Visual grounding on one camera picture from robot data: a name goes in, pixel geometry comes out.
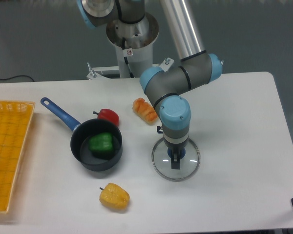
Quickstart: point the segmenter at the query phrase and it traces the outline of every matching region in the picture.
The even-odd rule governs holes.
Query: glass lid
[[[195,174],[200,165],[200,152],[196,144],[189,139],[180,157],[180,169],[172,169],[170,149],[164,138],[158,140],[152,150],[152,162],[155,170],[164,178],[180,181]]]

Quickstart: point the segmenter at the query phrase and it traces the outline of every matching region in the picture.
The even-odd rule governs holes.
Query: toy food
[[[92,136],[89,141],[89,150],[97,157],[110,159],[113,157],[113,135],[111,133],[100,133]]]
[[[137,116],[148,124],[153,124],[158,118],[154,108],[141,97],[133,102],[132,109]]]
[[[117,210],[123,210],[127,207],[130,196],[117,184],[108,183],[104,189],[100,189],[102,192],[99,200],[103,205]]]
[[[102,110],[100,110],[100,112],[94,111],[93,113],[98,115],[98,118],[111,121],[112,123],[114,123],[118,127],[119,117],[118,117],[118,114],[116,114],[116,112],[114,112],[110,109],[102,109]]]

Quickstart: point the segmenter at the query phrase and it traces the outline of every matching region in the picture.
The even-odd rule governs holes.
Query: yellow basket
[[[0,213],[7,213],[35,103],[0,100]]]

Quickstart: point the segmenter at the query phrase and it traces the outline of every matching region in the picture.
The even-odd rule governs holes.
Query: green bell pepper
[[[100,133],[92,136],[89,141],[89,150],[102,159],[113,157],[113,135],[111,133]]]

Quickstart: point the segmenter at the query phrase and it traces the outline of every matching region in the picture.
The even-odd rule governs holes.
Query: gray floor
[[[293,140],[293,0],[192,0],[191,5],[207,51],[225,61],[224,73],[273,74]],[[178,60],[158,0],[147,1],[146,10],[160,26],[154,63]],[[0,2],[0,78],[85,79],[88,61],[93,67],[117,65],[105,27],[88,29],[75,0]]]

